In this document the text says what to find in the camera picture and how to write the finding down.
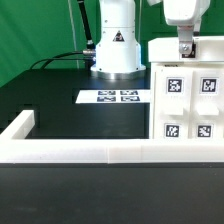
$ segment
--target white block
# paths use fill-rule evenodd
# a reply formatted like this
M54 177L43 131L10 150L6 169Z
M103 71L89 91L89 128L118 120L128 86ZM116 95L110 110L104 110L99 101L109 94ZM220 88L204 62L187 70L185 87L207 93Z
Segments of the white block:
M0 135L0 141L7 139L25 139L34 125L34 111L23 110Z

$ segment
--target white plastic frame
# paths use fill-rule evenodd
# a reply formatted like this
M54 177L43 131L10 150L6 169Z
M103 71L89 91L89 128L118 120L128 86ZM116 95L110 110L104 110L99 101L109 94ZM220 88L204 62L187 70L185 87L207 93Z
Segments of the white plastic frame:
M21 139L33 127L33 118L33 111L23 111L0 135L0 163L224 162L223 140Z

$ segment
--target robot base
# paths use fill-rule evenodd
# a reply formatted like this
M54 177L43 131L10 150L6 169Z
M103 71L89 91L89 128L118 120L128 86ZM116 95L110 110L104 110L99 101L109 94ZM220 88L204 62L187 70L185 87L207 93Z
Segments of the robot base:
M122 80L122 79L136 79L140 77L145 76L145 66L142 65L142 67L135 71L135 72L129 72L129 73L109 73L109 72L100 72L94 69L94 67L91 68L91 76L96 78L103 78L103 79L110 79L110 80Z

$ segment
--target warning label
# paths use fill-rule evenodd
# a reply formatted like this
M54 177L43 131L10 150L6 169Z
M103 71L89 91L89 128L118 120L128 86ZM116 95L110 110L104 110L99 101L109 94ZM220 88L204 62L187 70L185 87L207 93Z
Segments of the warning label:
M124 38L123 38L120 30L118 30L118 32L117 32L116 36L114 37L113 41L114 42L124 42Z

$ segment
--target green backdrop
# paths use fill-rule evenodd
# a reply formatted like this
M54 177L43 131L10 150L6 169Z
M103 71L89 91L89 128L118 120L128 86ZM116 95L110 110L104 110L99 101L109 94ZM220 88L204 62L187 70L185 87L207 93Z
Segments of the green backdrop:
M72 0L78 50L86 41L76 0ZM85 0L93 40L100 40L99 0ZM201 35L224 35L224 1L211 0L203 17ZM138 33L139 0L136 0ZM141 46L147 62L147 42L156 37L177 36L176 27L166 25L162 4L150 7L143 0ZM35 61L74 50L67 0L0 0L0 86L28 69ZM75 67L74 62L55 62L51 67Z

